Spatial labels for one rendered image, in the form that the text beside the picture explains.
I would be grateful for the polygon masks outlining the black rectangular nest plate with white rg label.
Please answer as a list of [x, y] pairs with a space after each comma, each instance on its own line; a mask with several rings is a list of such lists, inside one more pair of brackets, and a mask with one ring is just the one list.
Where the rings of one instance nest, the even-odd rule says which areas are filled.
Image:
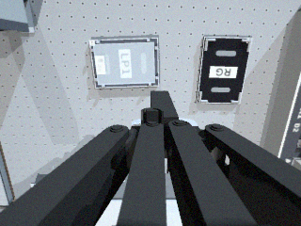
[[197, 103], [241, 103], [252, 39], [203, 37]]

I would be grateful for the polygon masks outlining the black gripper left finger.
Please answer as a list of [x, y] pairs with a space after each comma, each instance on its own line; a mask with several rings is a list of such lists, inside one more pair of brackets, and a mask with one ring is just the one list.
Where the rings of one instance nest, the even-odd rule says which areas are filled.
[[127, 175], [112, 226], [167, 226], [160, 91], [150, 92], [150, 107], [131, 129], [105, 128], [1, 211], [0, 226], [95, 226]]

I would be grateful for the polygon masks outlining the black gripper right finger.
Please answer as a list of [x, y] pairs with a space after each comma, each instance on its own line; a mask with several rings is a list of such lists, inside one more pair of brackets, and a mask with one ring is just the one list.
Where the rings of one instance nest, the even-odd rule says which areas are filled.
[[224, 125], [199, 129], [160, 96], [182, 226], [301, 226], [301, 170]]

